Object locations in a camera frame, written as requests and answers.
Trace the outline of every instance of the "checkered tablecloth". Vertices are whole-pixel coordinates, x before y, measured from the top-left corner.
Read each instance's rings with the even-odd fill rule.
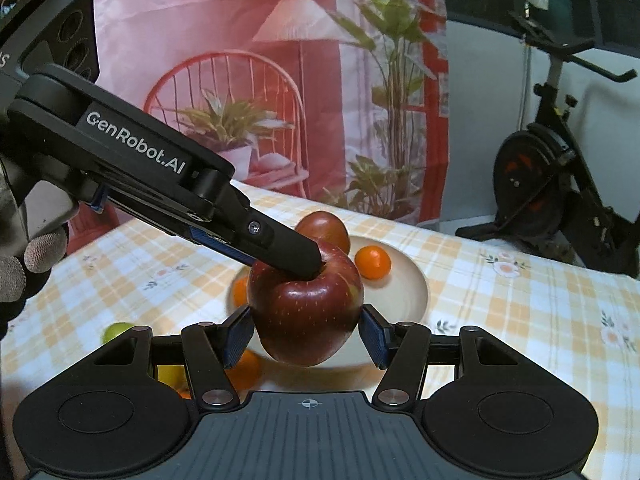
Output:
[[[326,208],[236,185],[254,207],[285,224]],[[431,292],[423,323],[434,333],[481,326],[593,403],[600,434],[584,469],[588,478],[640,478],[639,282],[334,212],[351,234],[395,246],[422,269]],[[147,324],[161,335],[201,320],[222,321],[226,292],[239,268],[141,221],[128,222],[73,254],[54,269],[2,342],[5,421],[26,394],[98,348],[112,322]],[[265,384],[279,381],[268,377],[268,368],[265,374]],[[380,376],[364,375],[357,379],[371,393]],[[424,395],[451,377],[450,368],[430,369]]]

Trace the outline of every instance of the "crosshair symbol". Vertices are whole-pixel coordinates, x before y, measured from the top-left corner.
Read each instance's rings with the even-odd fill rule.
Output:
[[[308,399],[305,399],[302,402],[299,402],[299,404],[302,404],[305,408],[311,409],[311,408],[315,408],[318,404],[322,404],[322,402],[318,402],[317,400],[309,397]]]

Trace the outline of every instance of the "red apple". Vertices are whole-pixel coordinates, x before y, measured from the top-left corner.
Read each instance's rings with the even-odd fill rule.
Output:
[[[314,211],[305,216],[298,225],[296,231],[308,238],[320,238],[325,242],[340,247],[344,254],[351,250],[351,240],[347,228],[336,215],[328,211]]]
[[[364,288],[355,264],[337,246],[316,239],[320,274],[308,282],[255,262],[248,298],[267,353],[287,364],[313,366],[334,355],[358,324]]]

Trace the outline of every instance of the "tablecloth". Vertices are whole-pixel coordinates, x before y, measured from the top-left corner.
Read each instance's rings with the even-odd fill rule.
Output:
[[[285,224],[327,208],[235,184],[255,208]],[[332,211],[351,234],[386,242],[422,269],[430,287],[422,322],[434,333],[481,326],[593,403],[600,433],[584,468],[588,478],[640,478],[639,282]],[[222,321],[226,292],[239,268],[138,220],[66,258],[2,342],[5,423],[25,395],[98,348],[102,331],[112,322],[147,324],[162,335],[201,320]],[[378,371],[367,369],[355,379],[341,380],[359,381],[370,394],[379,378]],[[423,396],[451,379],[450,367],[430,368]],[[264,386],[273,388],[277,381],[269,376]]]

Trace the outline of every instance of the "exercise bike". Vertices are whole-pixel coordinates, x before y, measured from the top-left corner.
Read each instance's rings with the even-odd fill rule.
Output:
[[[578,64],[616,83],[636,78],[635,70],[615,75],[575,54],[594,46],[593,40],[557,42],[533,19],[510,12],[525,42],[549,54],[546,82],[536,84],[540,97],[535,122],[503,142],[494,163],[494,193],[498,211],[493,222],[463,227],[456,235],[485,241],[514,237],[540,249],[561,232],[583,264],[594,270],[628,274],[640,272],[640,214],[631,223],[602,204],[580,147],[567,120],[578,104],[567,95],[564,111],[556,107],[558,83],[566,62]],[[572,186],[572,177],[577,189]]]

